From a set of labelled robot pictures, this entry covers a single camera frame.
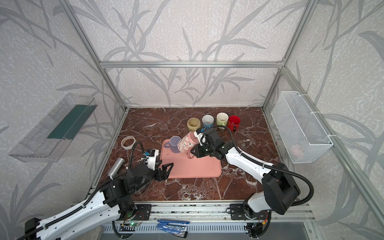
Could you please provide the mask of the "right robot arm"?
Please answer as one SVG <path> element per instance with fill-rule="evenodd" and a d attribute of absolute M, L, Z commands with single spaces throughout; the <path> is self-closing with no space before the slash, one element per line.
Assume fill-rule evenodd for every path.
<path fill-rule="evenodd" d="M 306 177 L 291 172 L 283 163 L 272 164 L 246 153 L 237 146 L 234 137 L 224 142 L 217 130 L 218 127 L 213 126 L 194 131 L 192 136 L 198 143 L 191 152 L 197 158 L 209 156 L 226 160 L 262 184 L 262 192 L 252 194 L 243 202 L 247 218 L 255 219 L 260 212 L 268 210 L 284 215 L 290 207 L 312 199 L 315 189 Z"/>

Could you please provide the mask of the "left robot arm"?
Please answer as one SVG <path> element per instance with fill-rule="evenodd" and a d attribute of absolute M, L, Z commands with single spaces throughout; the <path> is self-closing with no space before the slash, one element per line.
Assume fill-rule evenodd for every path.
<path fill-rule="evenodd" d="M 154 170 L 138 164 L 97 188 L 86 200 L 47 219 L 32 218 L 25 223 L 22 240 L 72 240 L 103 224 L 136 211 L 132 196 L 151 181 L 167 180 L 173 164 Z"/>

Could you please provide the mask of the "purple mug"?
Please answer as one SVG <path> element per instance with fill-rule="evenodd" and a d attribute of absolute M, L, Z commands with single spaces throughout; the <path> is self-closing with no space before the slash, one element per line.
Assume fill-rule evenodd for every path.
<path fill-rule="evenodd" d="M 180 140 L 181 140 L 181 138 L 179 136 L 173 136 L 169 139 L 168 143 L 164 144 L 164 147 L 166 149 L 170 149 L 171 152 L 178 154 L 178 153 L 180 153 L 179 148 L 178 148 L 178 143 Z"/>

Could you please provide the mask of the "pink patterned mug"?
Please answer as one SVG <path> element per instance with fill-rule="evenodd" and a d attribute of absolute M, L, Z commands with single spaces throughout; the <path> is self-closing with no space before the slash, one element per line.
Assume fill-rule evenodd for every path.
<path fill-rule="evenodd" d="M 191 150 L 200 142 L 195 132 L 189 132 L 185 135 L 177 144 L 180 153 L 185 154 L 188 159 L 192 159 L 195 156 L 191 154 Z"/>

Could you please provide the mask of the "tape roll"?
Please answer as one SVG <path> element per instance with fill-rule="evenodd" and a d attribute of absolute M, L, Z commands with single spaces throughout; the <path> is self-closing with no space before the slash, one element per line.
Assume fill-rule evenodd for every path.
<path fill-rule="evenodd" d="M 133 145 L 136 143 L 136 138 L 133 136 L 124 137 L 121 141 L 121 147 L 124 150 L 131 150 Z"/>

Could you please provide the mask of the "clear plastic wall bin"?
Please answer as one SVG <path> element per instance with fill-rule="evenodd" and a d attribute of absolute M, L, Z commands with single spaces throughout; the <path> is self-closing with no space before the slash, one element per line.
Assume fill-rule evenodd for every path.
<path fill-rule="evenodd" d="M 56 163 L 97 106 L 94 97 L 67 94 L 9 156 L 24 163 Z"/>

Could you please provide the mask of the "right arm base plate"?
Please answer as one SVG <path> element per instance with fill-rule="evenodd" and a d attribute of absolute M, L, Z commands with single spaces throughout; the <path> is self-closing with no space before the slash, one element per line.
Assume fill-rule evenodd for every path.
<path fill-rule="evenodd" d="M 226 208 L 226 213 L 231 215 L 231 220 L 268 220 L 269 212 L 267 210 L 254 212 L 250 207 L 243 204 L 230 204 Z"/>

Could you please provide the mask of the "pink tray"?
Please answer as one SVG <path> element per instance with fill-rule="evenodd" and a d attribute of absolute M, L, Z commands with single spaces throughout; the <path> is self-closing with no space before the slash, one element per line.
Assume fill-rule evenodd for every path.
<path fill-rule="evenodd" d="M 189 159 L 186 154 L 175 154 L 167 148 L 169 139 L 163 141 L 160 159 L 162 164 L 173 163 L 169 179 L 216 178 L 222 174 L 221 162 L 213 157 Z"/>

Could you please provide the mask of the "blue stapler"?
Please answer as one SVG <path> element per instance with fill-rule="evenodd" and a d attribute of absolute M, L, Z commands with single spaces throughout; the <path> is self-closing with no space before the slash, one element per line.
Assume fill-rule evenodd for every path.
<path fill-rule="evenodd" d="M 187 225 L 189 224 L 190 222 L 186 221 L 158 220 L 157 229 L 185 239 L 188 235 Z"/>

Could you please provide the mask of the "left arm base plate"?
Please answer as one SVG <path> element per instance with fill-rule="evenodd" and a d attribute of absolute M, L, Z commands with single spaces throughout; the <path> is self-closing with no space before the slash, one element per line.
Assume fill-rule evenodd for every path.
<path fill-rule="evenodd" d="M 152 205 L 139 204 L 136 205 L 136 207 L 137 209 L 133 216 L 130 218 L 130 221 L 148 221 L 150 219 Z"/>

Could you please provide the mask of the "blue mug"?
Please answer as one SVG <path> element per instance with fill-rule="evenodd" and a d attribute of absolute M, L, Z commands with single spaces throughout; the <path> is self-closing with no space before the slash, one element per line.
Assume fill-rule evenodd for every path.
<path fill-rule="evenodd" d="M 202 123 L 204 129 L 209 129 L 214 125 L 215 118 L 211 115 L 204 115 L 202 117 Z"/>

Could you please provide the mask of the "light green mug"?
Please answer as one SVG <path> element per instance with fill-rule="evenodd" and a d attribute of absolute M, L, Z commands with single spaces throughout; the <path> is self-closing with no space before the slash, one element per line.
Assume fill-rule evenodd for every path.
<path fill-rule="evenodd" d="M 226 113 L 218 113 L 216 116 L 217 126 L 227 126 L 228 120 L 229 120 L 229 116 Z"/>

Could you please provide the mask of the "silver metal cylinder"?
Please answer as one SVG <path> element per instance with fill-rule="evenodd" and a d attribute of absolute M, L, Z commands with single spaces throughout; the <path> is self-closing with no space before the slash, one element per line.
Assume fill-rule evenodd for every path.
<path fill-rule="evenodd" d="M 123 158 L 118 158 L 115 163 L 113 164 L 113 166 L 111 167 L 111 169 L 109 170 L 108 172 L 108 177 L 112 180 L 114 177 L 117 176 L 119 170 L 121 169 L 121 167 L 124 165 L 125 163 L 125 159 Z"/>

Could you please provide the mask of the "red mug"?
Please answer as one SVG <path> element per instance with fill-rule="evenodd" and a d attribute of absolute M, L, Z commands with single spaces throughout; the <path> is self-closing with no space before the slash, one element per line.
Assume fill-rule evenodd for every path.
<path fill-rule="evenodd" d="M 232 131 L 235 132 L 239 129 L 241 123 L 241 118 L 236 115 L 232 115 L 229 117 L 227 127 Z"/>

